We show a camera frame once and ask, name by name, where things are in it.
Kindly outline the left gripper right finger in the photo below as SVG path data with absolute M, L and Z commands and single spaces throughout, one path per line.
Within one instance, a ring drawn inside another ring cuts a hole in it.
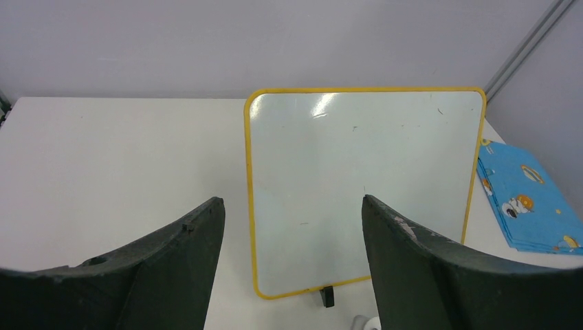
M 492 256 L 372 195 L 362 230 L 383 329 L 581 329 L 582 269 Z

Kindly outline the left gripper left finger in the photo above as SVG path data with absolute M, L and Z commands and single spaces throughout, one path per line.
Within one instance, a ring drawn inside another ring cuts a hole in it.
M 2 329 L 203 329 L 226 211 L 212 197 L 76 267 L 1 270 Z

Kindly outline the yellow framed whiteboard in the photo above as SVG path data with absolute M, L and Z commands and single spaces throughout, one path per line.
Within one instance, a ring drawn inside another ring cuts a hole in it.
M 243 120 L 256 295 L 368 280 L 366 195 L 464 242 L 485 112 L 478 87 L 255 91 Z

